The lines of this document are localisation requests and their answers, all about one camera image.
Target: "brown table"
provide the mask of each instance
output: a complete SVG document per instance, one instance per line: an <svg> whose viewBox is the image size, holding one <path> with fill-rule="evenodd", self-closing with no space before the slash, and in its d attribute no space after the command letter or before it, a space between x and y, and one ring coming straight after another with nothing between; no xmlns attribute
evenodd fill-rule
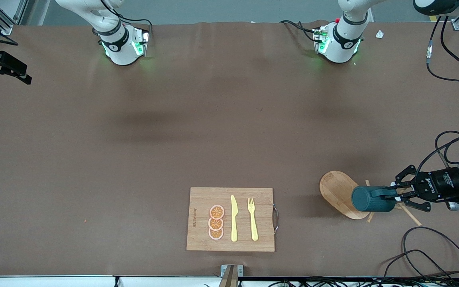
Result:
<svg viewBox="0 0 459 287"><path fill-rule="evenodd" d="M359 53L332 64L283 24L156 26L151 57L118 67L91 27L16 27L20 46L0 48L33 84L0 76L0 275L211 275L225 263L251 276L383 274L414 222L398 210L348 220L318 182L340 170L388 184L459 130L459 83L425 68L431 29L370 24ZM459 33L446 38L459 55ZM433 70L459 77L435 51ZM186 251L190 187L273 187L276 252ZM412 213L459 244L459 212ZM408 246L459 269L433 234ZM390 275L415 273L401 260Z"/></svg>

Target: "cable connector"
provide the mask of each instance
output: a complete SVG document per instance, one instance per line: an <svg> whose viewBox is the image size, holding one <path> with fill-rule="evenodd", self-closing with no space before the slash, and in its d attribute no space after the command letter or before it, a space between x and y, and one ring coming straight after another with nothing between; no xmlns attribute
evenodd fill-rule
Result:
<svg viewBox="0 0 459 287"><path fill-rule="evenodd" d="M430 63L432 52L433 52L433 40L430 40L430 42L428 43L428 49L426 50L426 64Z"/></svg>

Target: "oval wooden board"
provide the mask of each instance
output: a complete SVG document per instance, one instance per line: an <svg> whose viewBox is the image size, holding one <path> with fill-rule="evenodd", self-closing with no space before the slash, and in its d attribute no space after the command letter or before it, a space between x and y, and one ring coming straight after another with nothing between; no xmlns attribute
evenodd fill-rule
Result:
<svg viewBox="0 0 459 287"><path fill-rule="evenodd" d="M358 211L352 204L352 191L358 184L341 171L329 171L320 180L320 192L324 199L344 216L363 219L369 212Z"/></svg>

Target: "wooden stick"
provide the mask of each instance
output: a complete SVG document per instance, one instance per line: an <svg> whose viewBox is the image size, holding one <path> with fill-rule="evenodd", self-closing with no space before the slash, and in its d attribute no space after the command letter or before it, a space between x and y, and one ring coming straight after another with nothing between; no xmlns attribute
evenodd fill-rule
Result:
<svg viewBox="0 0 459 287"><path fill-rule="evenodd" d="M410 212L410 210L408 210L405 206L405 204L403 202L401 202L399 204L399 206L406 212L406 214L408 214L408 216L410 216L410 218L412 218L412 220L417 224L417 226L421 226L421 222L419 220L417 220L417 218Z"/></svg>
<svg viewBox="0 0 459 287"><path fill-rule="evenodd" d="M370 186L370 185L371 185L371 184L369 184L369 180L368 180L368 179L366 179L366 185L367 185L367 186ZM369 213L368 220L367 220L368 223L370 223L371 220L373 219L373 215L375 215L375 212L374 212L374 211L372 211L372 212Z"/></svg>

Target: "cutting board handle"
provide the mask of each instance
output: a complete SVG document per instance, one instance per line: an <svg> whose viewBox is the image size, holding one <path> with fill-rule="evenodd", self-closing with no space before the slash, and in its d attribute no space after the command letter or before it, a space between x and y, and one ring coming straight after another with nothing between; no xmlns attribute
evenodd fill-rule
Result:
<svg viewBox="0 0 459 287"><path fill-rule="evenodd" d="M279 211L277 211L277 207L275 207L275 203L273 203L272 206L275 211L275 224L274 222L272 222L272 224L275 225L274 227L274 234L275 234L277 232L277 229L279 228Z"/></svg>

